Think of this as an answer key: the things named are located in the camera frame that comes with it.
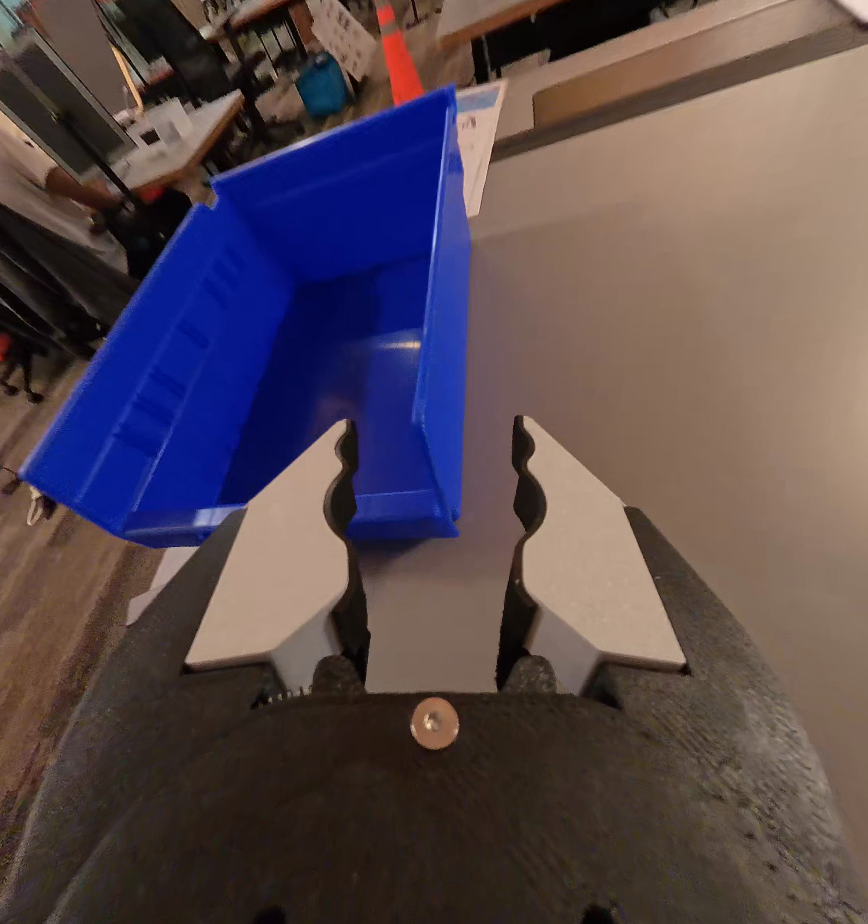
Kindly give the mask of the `wooden edged work table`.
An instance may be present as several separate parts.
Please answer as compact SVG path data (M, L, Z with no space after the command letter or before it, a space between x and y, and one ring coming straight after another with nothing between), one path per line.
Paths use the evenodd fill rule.
M136 193L171 187L192 177L240 115L243 104L243 94L236 90L190 113L178 105L185 116L184 134L172 119L157 115L161 110L166 115L175 112L170 103L147 110L146 132L154 132L158 139L151 144L141 141L128 153L115 157L117 177Z

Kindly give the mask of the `white sign board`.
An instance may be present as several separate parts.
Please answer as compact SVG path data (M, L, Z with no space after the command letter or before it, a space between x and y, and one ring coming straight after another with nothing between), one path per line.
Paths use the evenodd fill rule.
M363 81L372 69L377 39L341 2L315 2L312 16L312 30L323 49L349 77Z

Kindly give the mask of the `printed paper sheet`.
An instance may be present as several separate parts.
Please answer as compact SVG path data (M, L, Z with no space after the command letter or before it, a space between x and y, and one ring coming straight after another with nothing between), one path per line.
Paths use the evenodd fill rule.
M474 218L481 208L506 89L507 81L499 79L462 90L456 96L456 128L468 218Z

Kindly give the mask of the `orange traffic cone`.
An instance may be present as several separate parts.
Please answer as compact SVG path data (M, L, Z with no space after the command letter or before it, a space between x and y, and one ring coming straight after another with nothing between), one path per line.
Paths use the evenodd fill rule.
M394 105L400 106L420 98L425 90L392 3L375 1L374 6Z

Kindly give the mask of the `blue plastic storage bin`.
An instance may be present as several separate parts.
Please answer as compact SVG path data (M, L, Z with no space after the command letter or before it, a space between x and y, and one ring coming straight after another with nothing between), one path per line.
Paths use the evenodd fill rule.
M19 471L197 546L335 422L356 540L458 535L471 236L453 87L220 175Z

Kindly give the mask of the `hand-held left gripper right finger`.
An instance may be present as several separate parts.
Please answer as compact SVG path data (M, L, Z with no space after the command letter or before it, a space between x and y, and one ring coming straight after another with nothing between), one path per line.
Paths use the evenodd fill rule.
M563 692L608 665L681 673L687 658L621 499L533 418L512 425L513 548L496 686L538 658Z

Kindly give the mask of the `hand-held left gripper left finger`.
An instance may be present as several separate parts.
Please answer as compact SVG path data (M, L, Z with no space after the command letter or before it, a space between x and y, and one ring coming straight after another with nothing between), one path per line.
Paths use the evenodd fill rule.
M186 668L267 664L281 689L305 691L342 655L365 680L367 598L347 536L358 466L357 425L335 422L246 505Z

